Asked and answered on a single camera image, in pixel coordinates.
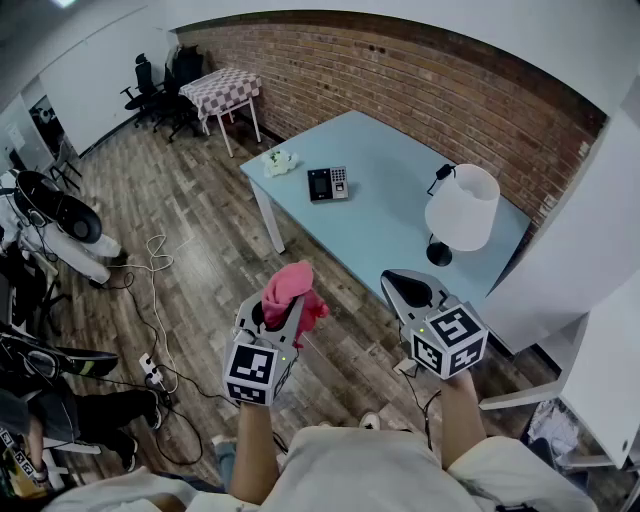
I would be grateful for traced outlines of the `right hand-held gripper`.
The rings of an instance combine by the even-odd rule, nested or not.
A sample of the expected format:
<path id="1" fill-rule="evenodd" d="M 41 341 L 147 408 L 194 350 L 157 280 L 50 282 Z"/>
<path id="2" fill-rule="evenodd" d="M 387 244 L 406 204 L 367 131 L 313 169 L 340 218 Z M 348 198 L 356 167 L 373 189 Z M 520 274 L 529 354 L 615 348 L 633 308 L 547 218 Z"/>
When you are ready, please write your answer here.
<path id="1" fill-rule="evenodd" d="M 408 357 L 397 373 L 420 366 L 443 380 L 484 356 L 488 329 L 468 302 L 460 301 L 435 277 L 413 270 L 385 270 L 381 289 L 399 321 Z"/>

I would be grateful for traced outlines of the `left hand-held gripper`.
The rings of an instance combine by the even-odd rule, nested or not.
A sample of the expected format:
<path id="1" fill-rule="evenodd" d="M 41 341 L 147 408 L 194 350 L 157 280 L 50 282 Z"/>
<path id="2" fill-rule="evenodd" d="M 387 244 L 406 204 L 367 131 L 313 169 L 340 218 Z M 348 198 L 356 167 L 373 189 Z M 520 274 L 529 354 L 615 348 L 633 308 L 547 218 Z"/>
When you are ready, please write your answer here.
<path id="1" fill-rule="evenodd" d="M 271 328 L 265 323 L 259 292 L 241 304 L 225 346 L 223 383 L 228 399 L 272 405 L 299 356 L 296 333 L 303 306 L 304 298 L 296 297 L 284 319 Z"/>

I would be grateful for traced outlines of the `pink cloth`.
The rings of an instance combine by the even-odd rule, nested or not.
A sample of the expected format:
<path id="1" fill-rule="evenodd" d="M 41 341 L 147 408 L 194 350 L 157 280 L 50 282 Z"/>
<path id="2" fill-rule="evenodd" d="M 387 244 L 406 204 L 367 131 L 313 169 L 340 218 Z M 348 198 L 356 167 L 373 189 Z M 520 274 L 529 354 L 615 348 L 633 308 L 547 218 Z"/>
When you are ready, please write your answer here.
<path id="1" fill-rule="evenodd" d="M 304 298 L 294 346 L 302 348 L 299 342 L 302 333 L 314 329 L 316 321 L 330 315 L 326 302 L 313 289 L 314 273 L 311 264 L 302 260 L 291 263 L 276 272 L 263 291 L 261 304 L 267 327 L 277 327 L 286 316 L 288 307 L 299 296 Z"/>

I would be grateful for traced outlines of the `black keypad device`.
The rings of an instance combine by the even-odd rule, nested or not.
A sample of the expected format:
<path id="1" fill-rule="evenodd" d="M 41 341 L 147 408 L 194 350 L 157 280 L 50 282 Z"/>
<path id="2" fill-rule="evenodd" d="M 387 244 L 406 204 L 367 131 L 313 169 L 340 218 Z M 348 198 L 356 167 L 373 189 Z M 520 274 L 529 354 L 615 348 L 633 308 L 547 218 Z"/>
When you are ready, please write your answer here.
<path id="1" fill-rule="evenodd" d="M 344 166 L 308 170 L 307 180 L 312 202 L 339 201 L 349 197 Z"/>

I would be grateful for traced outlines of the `person's right forearm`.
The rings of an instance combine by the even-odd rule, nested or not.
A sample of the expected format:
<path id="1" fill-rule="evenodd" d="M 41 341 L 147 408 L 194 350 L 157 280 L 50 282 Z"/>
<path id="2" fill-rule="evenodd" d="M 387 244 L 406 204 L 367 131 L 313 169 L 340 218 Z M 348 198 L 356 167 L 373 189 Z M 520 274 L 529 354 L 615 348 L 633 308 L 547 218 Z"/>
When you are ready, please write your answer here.
<path id="1" fill-rule="evenodd" d="M 486 438 L 479 402 L 469 370 L 443 381 L 442 410 L 442 467 L 447 470 L 465 453 Z"/>

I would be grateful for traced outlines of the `person's left forearm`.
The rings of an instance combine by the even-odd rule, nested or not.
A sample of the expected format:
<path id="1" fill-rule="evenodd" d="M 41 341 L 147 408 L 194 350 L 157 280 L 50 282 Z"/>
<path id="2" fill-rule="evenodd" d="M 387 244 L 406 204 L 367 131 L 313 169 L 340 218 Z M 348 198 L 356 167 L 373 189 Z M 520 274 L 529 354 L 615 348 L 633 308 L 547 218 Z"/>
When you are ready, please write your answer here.
<path id="1" fill-rule="evenodd" d="M 279 475 L 270 410 L 243 402 L 229 493 L 239 500 L 261 505 Z"/>

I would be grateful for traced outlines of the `white power strip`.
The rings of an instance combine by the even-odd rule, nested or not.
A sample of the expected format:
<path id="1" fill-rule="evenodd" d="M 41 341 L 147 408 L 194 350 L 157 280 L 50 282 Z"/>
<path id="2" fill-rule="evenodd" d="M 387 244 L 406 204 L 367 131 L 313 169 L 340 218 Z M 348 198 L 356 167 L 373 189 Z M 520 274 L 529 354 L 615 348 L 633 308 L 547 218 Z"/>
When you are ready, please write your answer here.
<path id="1" fill-rule="evenodd" d="M 145 381 L 154 386 L 160 386 L 163 382 L 163 375 L 158 366 L 148 353 L 143 353 L 139 358 L 139 364 L 144 372 Z"/>

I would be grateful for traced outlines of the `white table lamp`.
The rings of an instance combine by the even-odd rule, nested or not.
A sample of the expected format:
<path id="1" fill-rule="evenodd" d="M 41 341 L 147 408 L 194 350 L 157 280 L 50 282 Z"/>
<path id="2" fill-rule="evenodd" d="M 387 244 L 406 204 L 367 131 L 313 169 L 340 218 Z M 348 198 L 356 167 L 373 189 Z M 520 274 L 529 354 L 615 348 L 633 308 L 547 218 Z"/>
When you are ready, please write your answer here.
<path id="1" fill-rule="evenodd" d="M 501 196 L 489 172 L 473 164 L 455 166 L 455 173 L 435 181 L 425 207 L 426 255 L 439 267 L 451 263 L 453 251 L 474 252 L 487 244 Z"/>

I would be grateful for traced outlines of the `person's white shirt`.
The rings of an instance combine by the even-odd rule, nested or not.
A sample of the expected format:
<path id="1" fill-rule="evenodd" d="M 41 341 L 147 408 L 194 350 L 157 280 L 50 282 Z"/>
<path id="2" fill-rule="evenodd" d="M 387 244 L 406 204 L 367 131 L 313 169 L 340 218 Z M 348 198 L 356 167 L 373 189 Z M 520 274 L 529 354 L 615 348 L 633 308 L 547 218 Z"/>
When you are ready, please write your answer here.
<path id="1" fill-rule="evenodd" d="M 307 427 L 292 440 L 261 505 L 140 468 L 72 489 L 42 512 L 160 512 L 171 495 L 185 512 L 598 512 L 595 503 L 518 440 L 487 438 L 442 469 L 409 432 Z"/>

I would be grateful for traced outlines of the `white cabinet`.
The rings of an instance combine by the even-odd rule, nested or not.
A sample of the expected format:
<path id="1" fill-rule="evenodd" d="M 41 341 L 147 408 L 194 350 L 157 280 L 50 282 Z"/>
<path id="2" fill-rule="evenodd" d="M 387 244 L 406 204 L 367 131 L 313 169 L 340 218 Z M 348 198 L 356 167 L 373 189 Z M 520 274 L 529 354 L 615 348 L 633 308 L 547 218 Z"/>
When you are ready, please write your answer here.
<path id="1" fill-rule="evenodd" d="M 621 469 L 640 430 L 640 271 L 580 318 L 557 380 L 486 398 L 489 411 L 560 400 Z"/>

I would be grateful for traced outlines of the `white table leg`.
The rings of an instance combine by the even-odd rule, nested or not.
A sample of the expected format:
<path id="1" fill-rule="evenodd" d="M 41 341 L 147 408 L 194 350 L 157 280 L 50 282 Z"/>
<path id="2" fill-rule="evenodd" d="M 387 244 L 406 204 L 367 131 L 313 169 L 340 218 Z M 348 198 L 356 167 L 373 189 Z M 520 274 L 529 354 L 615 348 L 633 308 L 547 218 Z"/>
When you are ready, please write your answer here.
<path id="1" fill-rule="evenodd" d="M 278 254 L 282 254 L 286 248 L 273 211 L 272 200 L 254 180 L 250 179 L 250 184 L 273 247 Z"/>

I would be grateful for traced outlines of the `white artificial flower bouquet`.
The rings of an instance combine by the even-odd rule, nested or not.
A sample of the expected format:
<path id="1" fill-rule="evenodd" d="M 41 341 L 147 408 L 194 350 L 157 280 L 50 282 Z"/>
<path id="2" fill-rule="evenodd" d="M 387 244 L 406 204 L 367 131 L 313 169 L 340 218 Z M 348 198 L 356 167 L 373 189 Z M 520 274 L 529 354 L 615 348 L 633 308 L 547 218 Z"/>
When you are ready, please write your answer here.
<path id="1" fill-rule="evenodd" d="M 296 168 L 299 156 L 285 150 L 270 150 L 261 155 L 266 177 L 275 177 L 288 173 Z"/>

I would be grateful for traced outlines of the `black office chair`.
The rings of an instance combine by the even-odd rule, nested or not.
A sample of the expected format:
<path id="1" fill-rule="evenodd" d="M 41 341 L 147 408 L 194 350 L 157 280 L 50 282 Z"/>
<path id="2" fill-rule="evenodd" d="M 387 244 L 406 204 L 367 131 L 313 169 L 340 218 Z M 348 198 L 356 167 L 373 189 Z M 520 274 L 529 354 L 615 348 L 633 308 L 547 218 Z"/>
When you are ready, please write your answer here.
<path id="1" fill-rule="evenodd" d="M 161 87 L 164 83 L 154 82 L 151 62 L 144 53 L 137 55 L 135 58 L 135 75 L 138 93 L 134 95 L 131 92 L 131 88 L 126 87 L 120 94 L 128 97 L 125 109 L 127 111 L 135 111 L 133 123 L 138 128 L 140 122 L 152 116 L 156 110 L 160 100 Z"/>
<path id="2" fill-rule="evenodd" d="M 156 121 L 153 132 L 165 122 L 171 124 L 171 133 L 167 142 L 172 144 L 174 137 L 185 127 L 188 127 L 194 137 L 199 135 L 195 126 L 197 115 L 194 105 L 189 99 L 179 93 L 179 84 L 168 67 L 164 70 L 164 80 L 161 83 L 162 91 L 156 96 L 155 115 Z"/>

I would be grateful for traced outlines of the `table with checkered tablecloth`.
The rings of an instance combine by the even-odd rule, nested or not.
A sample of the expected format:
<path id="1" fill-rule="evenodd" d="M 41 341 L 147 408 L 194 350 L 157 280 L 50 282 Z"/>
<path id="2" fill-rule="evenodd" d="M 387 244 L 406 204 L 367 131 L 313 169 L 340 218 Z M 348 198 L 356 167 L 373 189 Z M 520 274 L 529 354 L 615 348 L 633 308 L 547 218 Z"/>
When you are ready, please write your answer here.
<path id="1" fill-rule="evenodd" d="M 179 94 L 188 99 L 196 108 L 197 117 L 206 135 L 210 134 L 208 119 L 218 121 L 223 140 L 231 158 L 234 157 L 222 117 L 232 118 L 235 110 L 250 108 L 257 142 L 261 142 L 254 98 L 260 94 L 261 78 L 251 72 L 237 68 L 223 68 L 196 79 L 179 89 Z"/>

